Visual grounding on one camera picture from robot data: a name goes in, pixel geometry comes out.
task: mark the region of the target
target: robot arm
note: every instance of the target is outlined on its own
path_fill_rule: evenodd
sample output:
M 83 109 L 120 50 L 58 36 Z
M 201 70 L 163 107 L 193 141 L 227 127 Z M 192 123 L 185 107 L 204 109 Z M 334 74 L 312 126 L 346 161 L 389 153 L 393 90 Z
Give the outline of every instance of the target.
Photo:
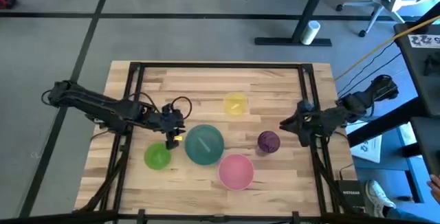
M 375 101 L 393 99 L 399 91 L 390 76 L 376 77 L 365 91 L 348 94 L 336 107 L 316 111 L 307 101 L 297 104 L 295 114 L 280 123 L 280 129 L 298 135 L 301 146 L 310 145 L 315 136 L 329 137 L 338 126 L 358 121 Z
M 101 128 L 107 127 L 118 135 L 126 135 L 133 125 L 165 133 L 167 149 L 179 146 L 175 137 L 185 132 L 180 129 L 185 127 L 184 117 L 180 110 L 174 109 L 173 103 L 163 106 L 161 112 L 153 102 L 147 104 L 129 98 L 115 100 L 87 90 L 70 80 L 55 82 L 47 99 L 48 104 L 54 107 L 80 109 L 92 122 L 99 124 Z

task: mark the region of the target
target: teal bowl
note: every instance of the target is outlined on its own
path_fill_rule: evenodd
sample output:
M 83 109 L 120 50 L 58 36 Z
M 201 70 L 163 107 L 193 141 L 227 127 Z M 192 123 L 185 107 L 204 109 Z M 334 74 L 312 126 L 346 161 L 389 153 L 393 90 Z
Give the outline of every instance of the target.
M 194 163 L 202 166 L 217 162 L 224 149 L 223 136 L 211 125 L 198 125 L 192 128 L 185 138 L 186 154 Z

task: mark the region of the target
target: person's foot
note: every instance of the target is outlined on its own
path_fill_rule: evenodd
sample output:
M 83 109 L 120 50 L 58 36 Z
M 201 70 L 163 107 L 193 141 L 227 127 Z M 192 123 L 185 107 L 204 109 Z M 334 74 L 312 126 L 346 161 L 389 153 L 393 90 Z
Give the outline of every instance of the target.
M 393 203 L 388 197 L 386 197 L 384 190 L 380 187 L 380 184 L 375 180 L 370 180 L 366 182 L 365 185 L 366 197 L 374 205 L 374 216 L 384 218 L 384 206 L 390 208 L 396 208 L 395 203 Z

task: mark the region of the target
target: table leg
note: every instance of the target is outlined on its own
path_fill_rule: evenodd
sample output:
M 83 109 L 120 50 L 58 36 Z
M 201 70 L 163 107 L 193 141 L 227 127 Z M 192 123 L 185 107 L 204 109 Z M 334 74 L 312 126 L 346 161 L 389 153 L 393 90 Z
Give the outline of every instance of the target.
M 367 125 L 359 128 L 348 135 L 350 147 L 354 147 L 377 137 L 383 132 L 389 131 L 396 126 L 410 121 L 411 117 L 426 116 L 424 104 L 419 97 L 413 98 L 407 103 L 397 107 L 390 113 L 383 115 L 369 122 Z
M 313 15 L 319 0 L 308 0 L 307 5 L 302 11 L 301 18 L 296 26 L 295 32 L 291 38 L 255 38 L 256 45 L 303 45 L 300 42 L 301 35 Z M 306 46 L 331 46 L 329 38 L 315 38 L 310 45 Z
M 405 158 L 421 155 L 420 146 L 417 142 L 411 145 L 403 146 L 401 151 Z

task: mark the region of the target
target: butcher block tabletop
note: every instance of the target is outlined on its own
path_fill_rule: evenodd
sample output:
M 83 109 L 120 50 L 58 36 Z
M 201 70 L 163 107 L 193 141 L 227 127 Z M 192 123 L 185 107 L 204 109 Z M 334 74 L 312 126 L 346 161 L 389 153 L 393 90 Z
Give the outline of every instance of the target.
M 105 95 L 122 98 L 129 65 L 130 61 L 112 62 Z M 330 65 L 314 63 L 313 68 L 321 109 L 334 107 L 337 95 Z M 135 73 L 132 92 L 137 78 Z M 306 86 L 311 95 L 308 77 Z M 295 134 L 278 128 L 280 121 L 294 114 L 296 103 L 301 100 L 297 69 L 273 69 L 270 64 L 260 69 L 147 67 L 142 91 L 159 107 L 179 96 L 190 98 L 193 107 L 185 120 L 184 140 L 197 125 L 214 126 L 225 141 L 223 157 L 245 155 L 254 165 L 254 178 L 245 190 L 226 189 L 218 178 L 219 163 L 195 164 L 186 155 L 184 140 L 170 151 L 171 162 L 165 169 L 151 170 L 144 162 L 145 150 L 151 144 L 164 142 L 165 135 L 135 127 L 119 213 L 137 214 L 139 209 L 145 209 L 148 214 L 291 216 L 292 211 L 298 211 L 301 216 L 320 216 L 310 148 L 301 147 Z M 248 98 L 243 115 L 225 113 L 223 99 L 232 92 L 244 93 Z M 144 96 L 140 100 L 149 102 Z M 183 100 L 176 102 L 175 107 L 183 115 L 188 112 L 188 103 Z M 261 157 L 256 155 L 255 148 L 263 131 L 274 131 L 281 145 L 275 153 Z M 96 127 L 95 134 L 100 132 Z M 91 141 L 75 208 L 84 206 L 105 180 L 113 138 L 114 134 L 106 133 Z M 329 153 L 337 179 L 339 170 L 353 163 L 346 138 L 334 134 Z M 356 179 L 353 166 L 342 174 L 344 179 Z M 329 189 L 322 181 L 327 209 L 331 210 Z M 115 185 L 110 191 L 109 208 L 113 205 Z

